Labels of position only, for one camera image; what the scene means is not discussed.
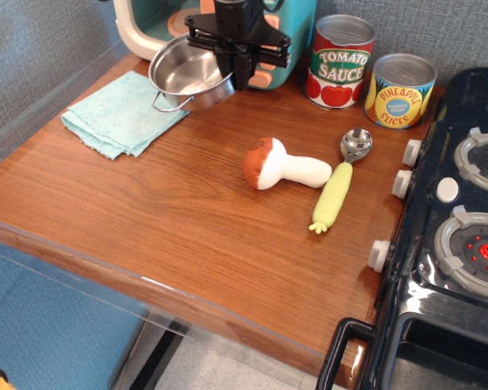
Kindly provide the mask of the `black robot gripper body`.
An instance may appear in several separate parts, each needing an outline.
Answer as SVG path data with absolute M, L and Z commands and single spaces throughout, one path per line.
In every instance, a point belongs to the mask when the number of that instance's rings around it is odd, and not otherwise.
M 291 38 L 265 19 L 263 1 L 215 1 L 215 11 L 187 15 L 190 44 L 229 56 L 250 54 L 259 63 L 287 67 Z

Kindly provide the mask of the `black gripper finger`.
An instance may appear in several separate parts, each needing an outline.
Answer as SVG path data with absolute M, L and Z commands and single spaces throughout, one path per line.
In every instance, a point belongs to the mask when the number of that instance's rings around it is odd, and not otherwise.
M 224 51 L 216 51 L 216 62 L 223 77 L 234 73 L 234 59 L 235 54 L 230 54 Z
M 239 54 L 233 59 L 233 75 L 239 92 L 248 88 L 250 78 L 255 74 L 256 58 L 252 54 Z

